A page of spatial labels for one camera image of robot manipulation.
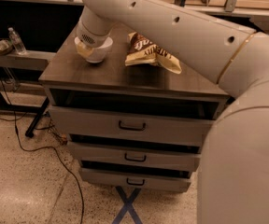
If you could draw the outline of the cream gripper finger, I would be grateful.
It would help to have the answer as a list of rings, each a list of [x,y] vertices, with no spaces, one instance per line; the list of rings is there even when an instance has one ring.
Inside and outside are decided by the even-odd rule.
[[[93,48],[88,47],[82,42],[77,43],[76,48],[77,48],[78,54],[84,59],[88,59],[93,53]]]

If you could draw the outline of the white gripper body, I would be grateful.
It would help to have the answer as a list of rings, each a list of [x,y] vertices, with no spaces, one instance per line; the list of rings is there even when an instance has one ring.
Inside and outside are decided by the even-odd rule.
[[[110,34],[110,24],[104,21],[87,22],[79,21],[77,25],[77,37],[92,48],[101,47]]]

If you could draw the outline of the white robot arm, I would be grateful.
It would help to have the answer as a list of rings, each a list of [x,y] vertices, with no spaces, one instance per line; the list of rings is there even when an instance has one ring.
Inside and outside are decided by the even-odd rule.
[[[82,0],[78,35],[119,21],[229,93],[204,141],[198,224],[269,224],[269,35],[159,0]]]

